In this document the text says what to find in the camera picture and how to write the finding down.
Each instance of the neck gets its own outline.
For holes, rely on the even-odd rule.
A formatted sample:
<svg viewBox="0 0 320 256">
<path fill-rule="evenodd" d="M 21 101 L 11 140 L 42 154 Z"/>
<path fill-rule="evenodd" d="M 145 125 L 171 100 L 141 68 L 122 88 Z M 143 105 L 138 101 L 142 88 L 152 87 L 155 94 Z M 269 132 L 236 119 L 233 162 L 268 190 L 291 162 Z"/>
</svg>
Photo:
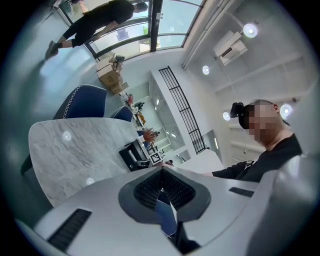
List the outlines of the neck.
<svg viewBox="0 0 320 256">
<path fill-rule="evenodd" d="M 288 129 L 281 129 L 271 142 L 264 145 L 265 149 L 267 151 L 272 150 L 280 141 L 290 137 L 292 134 L 294 133 Z"/>
</svg>

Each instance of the air conditioner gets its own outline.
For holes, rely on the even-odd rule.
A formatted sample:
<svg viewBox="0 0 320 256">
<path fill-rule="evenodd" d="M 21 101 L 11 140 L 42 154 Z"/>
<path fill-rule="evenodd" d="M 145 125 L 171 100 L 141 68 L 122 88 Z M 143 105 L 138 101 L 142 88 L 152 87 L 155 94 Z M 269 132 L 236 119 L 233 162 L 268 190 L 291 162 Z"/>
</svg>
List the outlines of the air conditioner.
<svg viewBox="0 0 320 256">
<path fill-rule="evenodd" d="M 216 56 L 220 58 L 225 66 L 248 50 L 240 40 L 241 36 L 239 32 L 228 31 L 213 48 Z"/>
</svg>

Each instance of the black metal railing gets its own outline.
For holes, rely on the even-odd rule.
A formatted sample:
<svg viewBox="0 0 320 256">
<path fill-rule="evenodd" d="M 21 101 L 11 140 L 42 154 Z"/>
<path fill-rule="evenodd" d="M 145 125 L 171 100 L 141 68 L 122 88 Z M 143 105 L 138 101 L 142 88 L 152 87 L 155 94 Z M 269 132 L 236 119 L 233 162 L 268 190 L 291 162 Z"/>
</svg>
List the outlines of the black metal railing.
<svg viewBox="0 0 320 256">
<path fill-rule="evenodd" d="M 191 137 L 195 152 L 199 154 L 206 149 L 205 142 L 199 130 L 195 115 L 192 112 L 192 109 L 186 98 L 186 95 L 184 94 L 184 91 L 180 87 L 178 80 L 176 79 L 169 66 L 160 69 L 159 72 L 162 75 L 166 85 L 168 86 L 175 104 L 179 109 L 179 112 Z"/>
</svg>

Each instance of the sneaker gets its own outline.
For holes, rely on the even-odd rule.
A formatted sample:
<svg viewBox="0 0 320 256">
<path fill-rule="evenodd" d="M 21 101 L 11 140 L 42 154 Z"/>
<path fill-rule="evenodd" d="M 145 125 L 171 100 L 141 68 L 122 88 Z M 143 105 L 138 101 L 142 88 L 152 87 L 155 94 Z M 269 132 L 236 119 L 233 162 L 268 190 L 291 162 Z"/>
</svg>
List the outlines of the sneaker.
<svg viewBox="0 0 320 256">
<path fill-rule="evenodd" d="M 54 45 L 55 45 L 55 42 L 54 42 L 54 41 L 51 41 L 51 42 L 49 43 L 49 47 L 48 47 L 48 49 L 46 50 L 45 56 L 44 56 L 45 60 L 48 60 L 48 59 L 51 58 L 52 56 L 55 56 L 55 55 L 58 54 L 59 50 L 57 50 L 57 51 L 55 51 L 55 52 L 52 52 Z"/>
</svg>

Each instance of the marble tabletop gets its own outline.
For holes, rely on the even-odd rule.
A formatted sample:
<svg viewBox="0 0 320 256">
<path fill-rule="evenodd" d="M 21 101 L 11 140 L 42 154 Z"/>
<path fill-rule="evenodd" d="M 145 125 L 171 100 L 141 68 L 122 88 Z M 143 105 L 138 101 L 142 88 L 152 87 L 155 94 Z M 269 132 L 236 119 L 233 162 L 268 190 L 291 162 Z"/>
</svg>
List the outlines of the marble tabletop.
<svg viewBox="0 0 320 256">
<path fill-rule="evenodd" d="M 138 137 L 132 123 L 112 118 L 35 123 L 29 131 L 30 156 L 48 200 L 56 207 L 92 181 L 129 173 L 119 151 Z"/>
</svg>

